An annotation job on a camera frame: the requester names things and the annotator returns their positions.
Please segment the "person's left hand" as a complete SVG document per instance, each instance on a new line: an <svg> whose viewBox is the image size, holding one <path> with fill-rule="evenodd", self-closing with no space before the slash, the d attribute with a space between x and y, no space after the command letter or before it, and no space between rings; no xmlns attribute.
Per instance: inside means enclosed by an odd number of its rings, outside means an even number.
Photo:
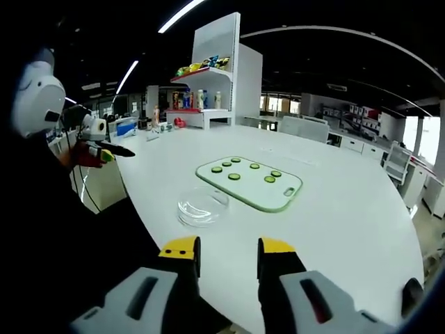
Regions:
<svg viewBox="0 0 445 334"><path fill-rule="evenodd" d="M68 170L76 166L101 168L103 162L89 153L89 147L83 141L77 141L74 146L69 146L68 150L58 156L58 160Z"/></svg>

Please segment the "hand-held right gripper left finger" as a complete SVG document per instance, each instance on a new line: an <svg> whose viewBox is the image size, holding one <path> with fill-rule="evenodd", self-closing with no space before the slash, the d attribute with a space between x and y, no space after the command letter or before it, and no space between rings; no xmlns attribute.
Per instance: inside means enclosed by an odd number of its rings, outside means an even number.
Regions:
<svg viewBox="0 0 445 334"><path fill-rule="evenodd" d="M201 241L169 241L153 268L139 268L70 324L74 333L220 333L229 322L200 296Z"/></svg>

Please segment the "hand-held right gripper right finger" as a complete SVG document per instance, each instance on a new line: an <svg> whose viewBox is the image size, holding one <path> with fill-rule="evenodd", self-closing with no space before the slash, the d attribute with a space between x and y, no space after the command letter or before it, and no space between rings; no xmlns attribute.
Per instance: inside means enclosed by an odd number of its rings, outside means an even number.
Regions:
<svg viewBox="0 0 445 334"><path fill-rule="evenodd" d="M318 271L306 270L294 247L260 237L258 299L266 333L394 333Z"/></svg>

